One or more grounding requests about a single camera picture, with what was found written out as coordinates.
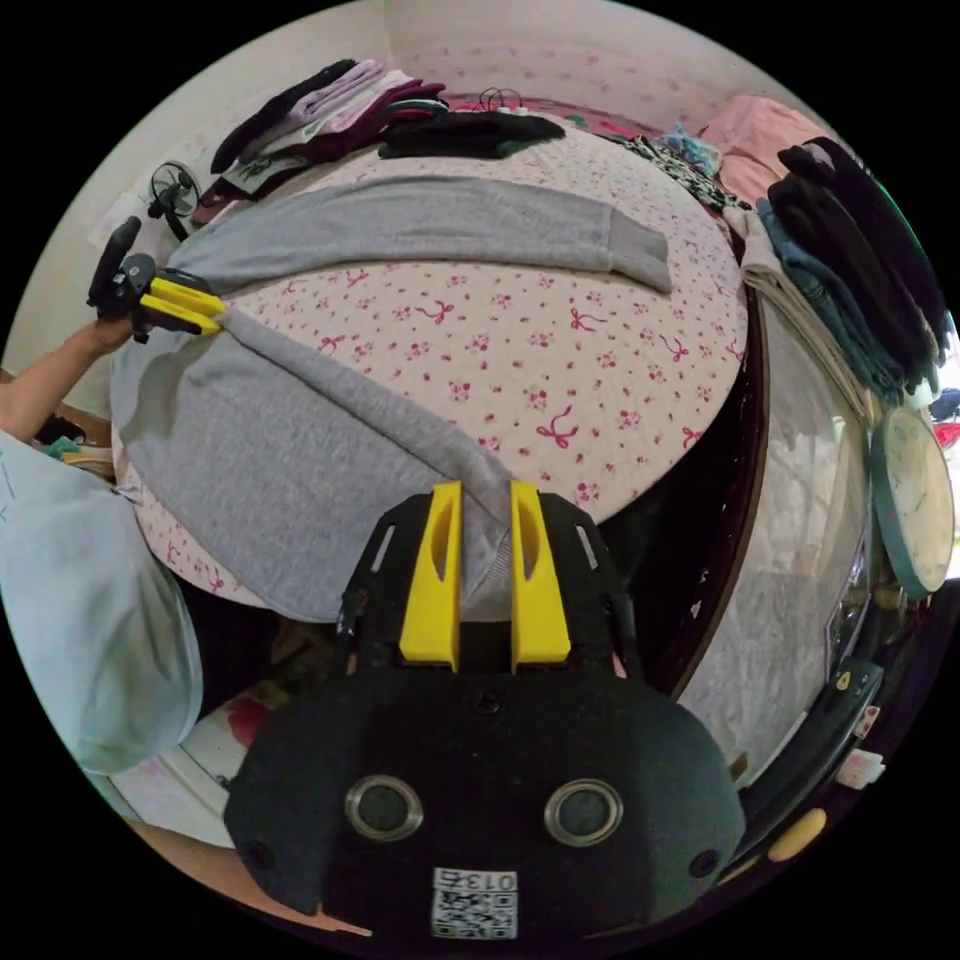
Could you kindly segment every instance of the purple clothing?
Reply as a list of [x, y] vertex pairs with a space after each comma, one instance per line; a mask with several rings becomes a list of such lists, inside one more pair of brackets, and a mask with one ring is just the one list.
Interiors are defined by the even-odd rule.
[[365, 84], [379, 80], [387, 72], [386, 64], [379, 60], [362, 60], [352, 70], [348, 70], [339, 80], [331, 83], [322, 90], [313, 90], [298, 100], [290, 111], [290, 120], [302, 120], [301, 126], [306, 126], [316, 120], [320, 113], [327, 109], [334, 98], [344, 93], [355, 93]]
[[371, 103], [354, 123], [346, 130], [325, 133], [314, 137], [307, 143], [297, 144], [281, 151], [288, 157], [306, 157], [311, 166], [320, 163], [333, 163], [348, 153], [361, 150], [380, 139], [391, 118], [383, 116], [383, 108], [396, 100], [408, 100], [411, 97], [436, 97], [445, 89], [442, 83], [423, 83], [412, 80], [388, 90]]
[[252, 160], [274, 140], [279, 140], [280, 137], [313, 123], [323, 114], [349, 102], [364, 87], [372, 86], [382, 80], [386, 72], [386, 66], [378, 60], [363, 60], [329, 86], [321, 90], [313, 90], [301, 97], [282, 120], [243, 148], [239, 157], [240, 162], [246, 163]]
[[397, 73], [399, 76], [392, 83], [384, 83], [381, 80], [377, 89], [370, 92], [369, 97], [364, 97], [359, 103], [355, 103], [343, 113], [324, 121], [317, 133], [343, 133], [357, 123], [361, 117], [366, 116], [373, 105], [381, 104], [385, 97], [390, 96], [392, 99], [396, 99], [394, 95], [398, 91], [406, 90], [410, 84], [423, 83], [423, 80], [414, 80], [399, 70]]

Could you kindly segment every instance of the qr code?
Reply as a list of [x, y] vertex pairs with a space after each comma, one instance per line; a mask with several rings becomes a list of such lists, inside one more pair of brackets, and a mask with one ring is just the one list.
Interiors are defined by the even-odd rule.
[[435, 937], [516, 939], [516, 873], [437, 869], [433, 889], [432, 932]]

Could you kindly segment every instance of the clock face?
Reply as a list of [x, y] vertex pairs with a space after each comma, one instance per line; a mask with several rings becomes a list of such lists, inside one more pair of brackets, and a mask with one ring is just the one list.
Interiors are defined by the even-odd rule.
[[947, 464], [933, 431], [907, 410], [893, 411], [884, 433], [895, 522], [915, 577], [933, 593], [946, 579], [953, 552], [953, 491]]

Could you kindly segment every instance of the light blue shirt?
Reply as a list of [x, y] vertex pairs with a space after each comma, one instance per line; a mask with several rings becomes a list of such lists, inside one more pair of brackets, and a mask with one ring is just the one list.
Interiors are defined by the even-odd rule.
[[133, 507], [0, 431], [0, 596], [27, 676], [89, 773], [178, 744], [203, 675], [193, 625]]

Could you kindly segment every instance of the wall clock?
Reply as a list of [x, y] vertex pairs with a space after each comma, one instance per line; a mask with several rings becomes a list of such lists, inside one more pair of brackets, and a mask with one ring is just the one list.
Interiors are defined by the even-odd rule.
[[877, 523], [890, 566], [912, 600], [943, 586], [953, 552], [953, 490], [933, 431], [905, 408], [876, 428], [870, 450]]

